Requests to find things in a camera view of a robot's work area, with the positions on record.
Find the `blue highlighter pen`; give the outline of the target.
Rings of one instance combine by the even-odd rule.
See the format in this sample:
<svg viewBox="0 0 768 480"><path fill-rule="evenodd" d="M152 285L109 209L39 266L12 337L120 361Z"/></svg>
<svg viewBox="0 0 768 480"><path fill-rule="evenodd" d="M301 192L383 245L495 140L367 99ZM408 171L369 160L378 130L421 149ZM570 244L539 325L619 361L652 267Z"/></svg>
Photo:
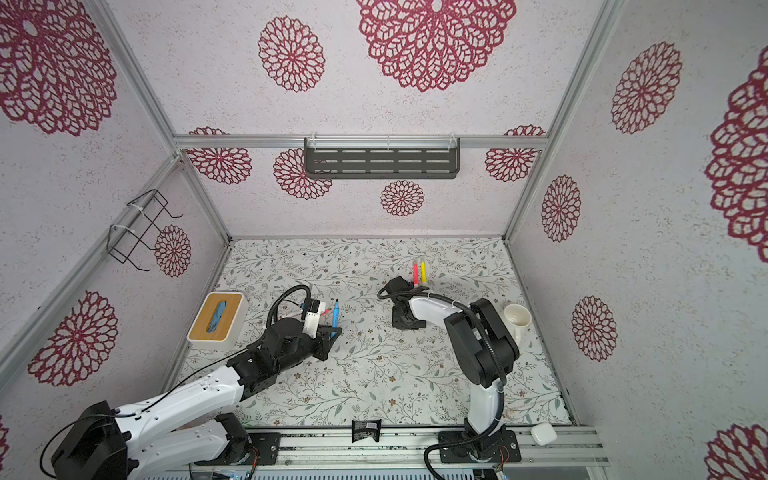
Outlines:
<svg viewBox="0 0 768 480"><path fill-rule="evenodd" d="M334 329L338 327L340 317L341 317L340 301L336 299L334 302L333 316L332 316L332 327Z"/></svg>

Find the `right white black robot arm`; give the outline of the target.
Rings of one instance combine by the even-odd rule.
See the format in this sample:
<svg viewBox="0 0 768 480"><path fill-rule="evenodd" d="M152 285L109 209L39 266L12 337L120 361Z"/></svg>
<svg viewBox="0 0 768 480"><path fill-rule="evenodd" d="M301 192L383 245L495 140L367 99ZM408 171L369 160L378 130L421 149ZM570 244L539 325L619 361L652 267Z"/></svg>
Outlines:
<svg viewBox="0 0 768 480"><path fill-rule="evenodd" d="M485 442L502 428L507 376L519 348L495 307L487 299L469 305L427 291L380 294L393 302L399 328L429 323L442 326L456 361L472 386L465 420L467 443Z"/></svg>

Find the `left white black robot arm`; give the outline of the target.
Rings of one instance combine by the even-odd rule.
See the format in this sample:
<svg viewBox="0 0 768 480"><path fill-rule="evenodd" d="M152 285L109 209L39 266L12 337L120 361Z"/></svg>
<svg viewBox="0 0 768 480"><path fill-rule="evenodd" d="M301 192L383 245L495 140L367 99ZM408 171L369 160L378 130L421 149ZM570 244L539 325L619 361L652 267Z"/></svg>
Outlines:
<svg viewBox="0 0 768 480"><path fill-rule="evenodd" d="M116 408L91 405L60 430L62 442L40 469L55 479L142 479L184 464L236 463L252 442L232 407L309 357L327 360L341 333L320 325L309 334L303 321L280 319L191 383Z"/></svg>

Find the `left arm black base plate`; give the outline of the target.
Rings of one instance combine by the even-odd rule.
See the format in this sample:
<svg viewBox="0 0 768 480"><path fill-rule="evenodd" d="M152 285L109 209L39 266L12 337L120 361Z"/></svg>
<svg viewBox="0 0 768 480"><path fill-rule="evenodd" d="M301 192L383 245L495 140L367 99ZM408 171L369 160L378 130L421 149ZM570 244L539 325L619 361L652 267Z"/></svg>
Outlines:
<svg viewBox="0 0 768 480"><path fill-rule="evenodd" d="M271 466L280 449L279 433L250 433L249 439L236 439L215 459L195 462L195 466Z"/></svg>

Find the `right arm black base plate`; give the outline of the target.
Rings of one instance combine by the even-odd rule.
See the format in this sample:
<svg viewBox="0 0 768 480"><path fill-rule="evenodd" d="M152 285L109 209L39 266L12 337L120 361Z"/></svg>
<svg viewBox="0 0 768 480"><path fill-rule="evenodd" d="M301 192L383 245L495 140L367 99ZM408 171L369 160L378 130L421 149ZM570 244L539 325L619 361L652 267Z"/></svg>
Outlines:
<svg viewBox="0 0 768 480"><path fill-rule="evenodd" d="M447 443L455 443L467 438L464 431L441 431L438 443L440 461L446 464L464 463L519 463L522 460L521 450L515 432L502 426L490 437L473 443L445 447Z"/></svg>

